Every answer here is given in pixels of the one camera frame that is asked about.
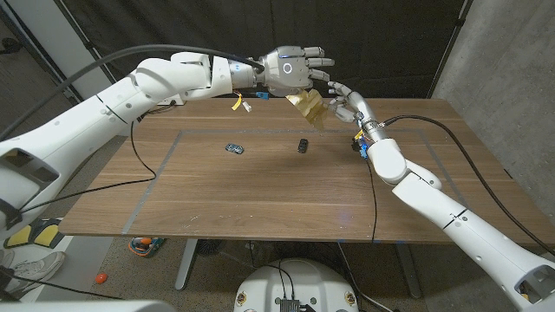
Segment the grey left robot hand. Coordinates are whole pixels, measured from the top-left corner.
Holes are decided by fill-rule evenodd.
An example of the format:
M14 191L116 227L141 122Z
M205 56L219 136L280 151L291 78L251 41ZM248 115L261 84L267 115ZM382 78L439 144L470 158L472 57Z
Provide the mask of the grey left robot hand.
M321 68L335 65L320 47L281 46L259 60L264 69L256 74L256 82L277 97L301 94L313 88L314 81L329 81L330 75Z

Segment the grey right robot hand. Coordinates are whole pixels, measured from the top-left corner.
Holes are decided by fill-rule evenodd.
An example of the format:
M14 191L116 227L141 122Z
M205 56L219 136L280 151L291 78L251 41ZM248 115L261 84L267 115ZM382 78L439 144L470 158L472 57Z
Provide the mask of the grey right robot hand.
M328 109L340 120L356 122L360 127L375 127L377 118L368 102L356 91L340 82L329 81L329 93L336 97L328 104Z

